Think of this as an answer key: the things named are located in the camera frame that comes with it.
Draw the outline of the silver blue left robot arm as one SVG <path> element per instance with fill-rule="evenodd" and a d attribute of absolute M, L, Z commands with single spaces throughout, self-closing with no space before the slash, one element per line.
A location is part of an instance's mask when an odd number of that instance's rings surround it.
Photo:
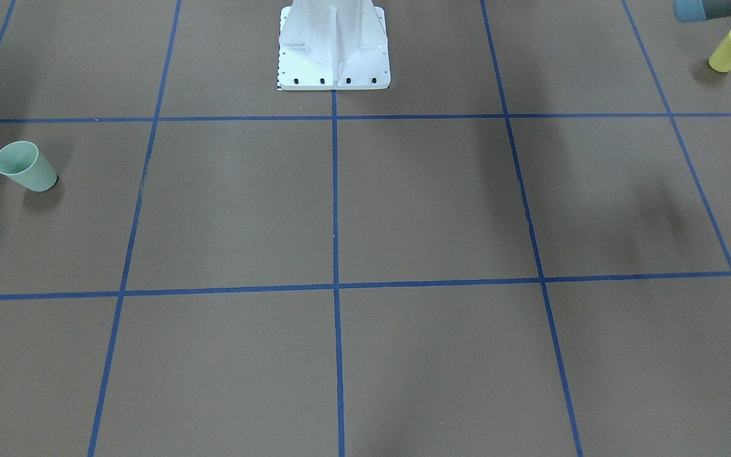
<path fill-rule="evenodd" d="M 673 14 L 679 23 L 706 22 L 731 17 L 731 1 L 673 1 Z M 708 58 L 716 72 L 731 72 L 731 29 Z"/>

